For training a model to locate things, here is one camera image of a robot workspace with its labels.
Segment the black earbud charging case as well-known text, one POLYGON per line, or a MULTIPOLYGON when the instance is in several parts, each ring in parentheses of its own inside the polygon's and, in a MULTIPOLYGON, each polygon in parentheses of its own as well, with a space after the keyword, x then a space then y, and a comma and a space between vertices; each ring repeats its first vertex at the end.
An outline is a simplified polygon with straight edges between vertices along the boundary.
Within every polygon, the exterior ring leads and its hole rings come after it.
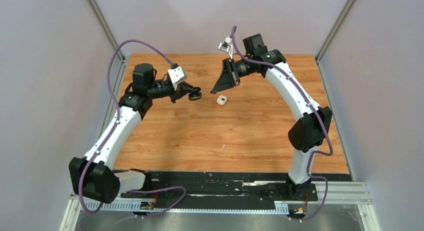
POLYGON ((193 91, 191 91, 189 94, 188 94, 188 99, 190 100, 190 101, 197 101, 197 100, 200 100, 201 98, 202 98, 202 96, 203 96, 203 94, 202 94, 202 92, 201 92, 201 88, 200 87, 194 87, 193 88, 193 91))

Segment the white earbud charging case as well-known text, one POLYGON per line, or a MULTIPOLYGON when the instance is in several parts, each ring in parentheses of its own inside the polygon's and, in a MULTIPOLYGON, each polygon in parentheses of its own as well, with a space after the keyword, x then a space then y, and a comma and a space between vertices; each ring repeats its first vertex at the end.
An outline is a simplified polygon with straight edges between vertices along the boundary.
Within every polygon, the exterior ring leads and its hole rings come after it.
POLYGON ((220 95, 216 100, 217 104, 221 106, 224 106, 227 103, 227 101, 228 101, 228 98, 225 95, 220 95))

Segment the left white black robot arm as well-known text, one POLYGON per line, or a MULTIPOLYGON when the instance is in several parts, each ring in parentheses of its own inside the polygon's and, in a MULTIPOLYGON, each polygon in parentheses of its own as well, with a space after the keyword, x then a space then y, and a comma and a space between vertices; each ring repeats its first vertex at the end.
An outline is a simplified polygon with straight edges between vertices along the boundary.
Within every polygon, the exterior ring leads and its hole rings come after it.
POLYGON ((81 198, 103 204, 130 191, 140 197, 149 197, 153 184, 147 173, 140 169, 114 172, 113 167, 133 130, 142 122, 155 99, 170 98, 176 103, 187 96, 196 101, 202 97, 201 88, 189 84, 181 66, 175 64, 162 79, 149 63, 137 64, 132 72, 132 82, 117 103, 115 114, 93 147, 81 158, 74 157, 69 163, 73 191, 81 198))

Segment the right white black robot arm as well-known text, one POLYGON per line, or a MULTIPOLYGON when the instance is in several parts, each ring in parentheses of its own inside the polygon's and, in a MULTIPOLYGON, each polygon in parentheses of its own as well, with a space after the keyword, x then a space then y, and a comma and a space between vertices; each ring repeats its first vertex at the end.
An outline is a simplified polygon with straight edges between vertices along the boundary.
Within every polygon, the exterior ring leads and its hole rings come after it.
POLYGON ((211 90, 212 94, 234 88, 241 78, 259 73, 270 82, 287 103, 295 124, 288 131, 288 139, 294 148, 292 164, 286 178, 284 192, 292 200, 298 200, 312 187, 310 169, 319 147, 329 134, 333 113, 322 107, 301 86, 292 73, 284 55, 278 50, 268 50, 261 34, 243 39, 245 55, 234 60, 237 52, 233 37, 227 36, 218 50, 228 54, 222 61, 222 71, 211 90))

